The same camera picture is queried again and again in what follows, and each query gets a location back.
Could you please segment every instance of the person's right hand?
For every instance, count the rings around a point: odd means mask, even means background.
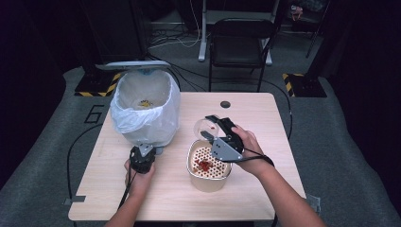
[[[258,154],[248,151],[248,149],[259,153],[260,155],[264,155],[262,148],[260,148],[259,143],[256,140],[256,136],[251,131],[245,131],[240,126],[232,127],[232,131],[236,133],[244,144],[244,151],[242,152],[242,156],[244,158],[253,157]],[[273,167],[268,164],[263,159],[254,159],[249,161],[244,161],[238,163],[245,171],[252,173],[254,176],[258,177],[263,172],[269,170],[269,168]]]

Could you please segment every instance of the red food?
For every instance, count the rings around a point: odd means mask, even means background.
[[[200,169],[202,169],[203,171],[207,172],[209,170],[210,167],[213,166],[213,164],[211,162],[207,162],[207,160],[195,160],[195,163],[199,165]]]

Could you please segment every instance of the white container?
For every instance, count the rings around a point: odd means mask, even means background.
[[[233,164],[223,163],[210,154],[212,145],[208,141],[195,141],[188,151],[186,168],[191,183],[202,192],[219,191],[227,181]],[[200,162],[209,164],[207,171],[199,165]]]

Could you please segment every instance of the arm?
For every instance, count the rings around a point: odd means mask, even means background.
[[[126,184],[129,180],[128,171],[131,171],[131,178],[135,175],[135,171],[131,169],[129,162],[124,164],[127,169]],[[155,171],[154,164],[147,174],[137,173],[132,182],[129,196],[124,204],[112,216],[105,226],[129,226],[132,227],[136,220],[136,216],[145,200],[146,194],[150,188],[150,182]]]
[[[244,131],[239,126],[232,131],[241,137],[244,147],[263,155],[262,149],[254,134]],[[256,154],[245,149],[244,157]],[[325,226],[324,222],[298,195],[298,193],[286,182],[281,174],[264,160],[250,160],[238,163],[245,171],[253,174],[269,196],[271,204],[283,226]]]

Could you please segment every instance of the table leg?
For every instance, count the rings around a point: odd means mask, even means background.
[[[265,47],[265,45],[269,42],[269,39],[263,40],[262,44],[263,47]],[[270,51],[268,52],[268,56],[266,57],[266,65],[271,66],[273,64],[272,60],[271,60],[271,55],[270,55]]]
[[[203,9],[201,12],[201,40],[200,40],[200,54],[199,61],[204,61],[206,56],[206,0],[203,0]]]

